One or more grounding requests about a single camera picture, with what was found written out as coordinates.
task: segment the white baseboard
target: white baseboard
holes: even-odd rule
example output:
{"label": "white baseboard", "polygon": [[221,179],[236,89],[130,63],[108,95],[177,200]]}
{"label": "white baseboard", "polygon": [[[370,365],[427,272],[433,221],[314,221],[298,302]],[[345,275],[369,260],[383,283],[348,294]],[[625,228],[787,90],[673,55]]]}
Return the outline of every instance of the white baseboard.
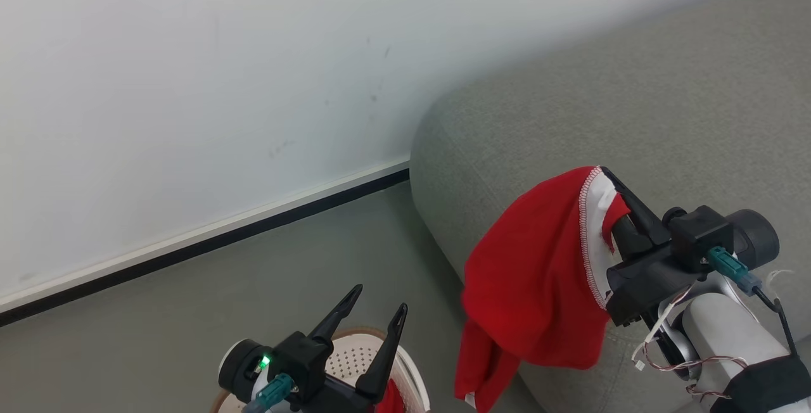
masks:
{"label": "white baseboard", "polygon": [[69,275],[56,278],[55,280],[46,281],[41,285],[32,286],[23,291],[18,291],[11,295],[6,295],[0,298],[0,313],[7,312],[15,307],[19,307],[26,303],[35,300],[40,300],[53,294],[56,294],[65,289],[81,285],[87,281],[95,280],[96,278],[104,277],[105,275],[113,274],[122,269],[138,265],[144,261],[148,261],[165,255],[172,251],[185,248],[186,246],[193,245],[194,243],[201,242],[206,239],[211,239],[220,234],[225,234],[234,229],[250,225],[251,223],[258,222],[259,220],[268,219],[279,213],[286,212],[290,209],[312,203],[316,200],[332,196],[332,194],[340,193],[341,191],[348,190],[358,185],[371,182],[380,177],[394,174],[401,170],[408,168],[408,158],[399,159],[394,162],[388,162],[379,167],[369,168],[353,174],[344,179],[330,182],[321,187],[312,188],[302,193],[290,196],[287,199],[278,200],[276,202],[263,205],[262,207],[255,208],[245,213],[241,213],[230,219],[221,220],[220,222],[211,223],[211,225],[203,226],[202,228],[195,229],[186,234],[181,234],[172,239],[163,242],[155,243],[154,245],[145,246],[140,250],[121,255],[121,257],[113,258],[112,260],[98,263],[97,265],[90,266],[86,269],[81,269]]}

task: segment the white wall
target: white wall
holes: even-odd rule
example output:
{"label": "white wall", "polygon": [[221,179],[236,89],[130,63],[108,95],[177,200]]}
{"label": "white wall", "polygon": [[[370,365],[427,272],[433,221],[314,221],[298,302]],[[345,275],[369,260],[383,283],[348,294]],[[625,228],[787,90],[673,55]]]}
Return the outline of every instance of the white wall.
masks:
{"label": "white wall", "polygon": [[431,102],[685,0],[0,0],[0,298],[406,158]]}

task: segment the black baseboard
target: black baseboard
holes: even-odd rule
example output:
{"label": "black baseboard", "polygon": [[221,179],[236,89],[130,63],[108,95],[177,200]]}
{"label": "black baseboard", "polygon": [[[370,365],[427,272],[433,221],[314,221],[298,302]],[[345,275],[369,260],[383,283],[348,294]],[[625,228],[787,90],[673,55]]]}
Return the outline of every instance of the black baseboard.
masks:
{"label": "black baseboard", "polygon": [[260,222],[251,223],[250,225],[234,229],[233,231],[229,231],[225,234],[220,234],[212,237],[211,239],[197,242],[194,245],[187,246],[186,248],[181,248],[179,250],[172,251],[171,253],[160,255],[160,257],[144,261],[138,265],[122,269],[118,272],[113,272],[113,274],[105,275],[104,277],[96,278],[96,280],[88,281],[87,283],[65,289],[64,291],[60,291],[50,295],[49,297],[44,297],[40,300],[23,304],[17,308],[0,313],[0,327],[22,320],[23,318],[31,317],[31,315],[44,312],[52,309],[53,307],[58,307],[65,303],[69,303],[70,301],[78,300],[78,298],[83,298],[93,293],[103,291],[104,289],[110,288],[110,286],[116,286],[120,283],[124,283],[124,281],[130,281],[134,278],[151,274],[151,272],[160,270],[162,268],[176,265],[182,261],[197,257],[197,255],[202,255],[204,253],[208,253],[209,251],[222,248],[223,246],[231,245],[231,243],[239,242],[240,240],[247,239],[253,235],[263,233],[264,231],[269,231],[269,229],[278,228],[279,226],[287,225],[287,223],[292,223],[296,220],[306,219],[306,217],[310,217],[316,213],[342,205],[342,203],[348,203],[356,200],[357,198],[367,196],[367,194],[385,190],[392,185],[396,185],[397,183],[408,180],[408,177],[408,169],[401,170],[395,172],[394,174],[380,177],[380,179],[363,183],[363,185],[358,185],[357,187],[333,194],[332,196],[321,198],[313,201],[312,203],[306,203],[306,205],[290,209],[287,212],[274,215],[273,217],[268,217],[267,219],[260,220]]}

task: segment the grey floor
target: grey floor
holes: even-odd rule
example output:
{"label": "grey floor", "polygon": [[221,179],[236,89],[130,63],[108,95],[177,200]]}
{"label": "grey floor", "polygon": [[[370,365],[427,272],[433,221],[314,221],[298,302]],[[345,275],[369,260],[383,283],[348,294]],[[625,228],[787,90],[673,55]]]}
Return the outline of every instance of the grey floor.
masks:
{"label": "grey floor", "polygon": [[[308,331],[356,283],[345,325],[385,327],[408,303],[432,410],[472,413],[452,396],[462,286],[407,182],[0,327],[0,410],[208,411],[232,343]],[[494,411],[541,409],[516,379]]]}

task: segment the teal connector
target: teal connector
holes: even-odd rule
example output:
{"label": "teal connector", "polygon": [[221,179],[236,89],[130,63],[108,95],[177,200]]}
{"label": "teal connector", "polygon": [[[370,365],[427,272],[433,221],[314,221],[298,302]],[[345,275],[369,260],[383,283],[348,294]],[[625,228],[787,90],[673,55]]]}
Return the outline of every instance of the teal connector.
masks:
{"label": "teal connector", "polygon": [[707,252],[706,257],[713,269],[717,270],[719,274],[724,275],[724,277],[735,281],[738,288],[741,288],[741,291],[745,292],[748,296],[755,294],[754,288],[756,286],[760,287],[763,285],[761,279],[751,274],[744,263],[730,255],[729,252],[721,246],[712,248]]}
{"label": "teal connector", "polygon": [[276,375],[266,387],[256,393],[256,398],[243,407],[243,413],[264,413],[273,405],[281,403],[293,391],[293,379],[286,373]]}

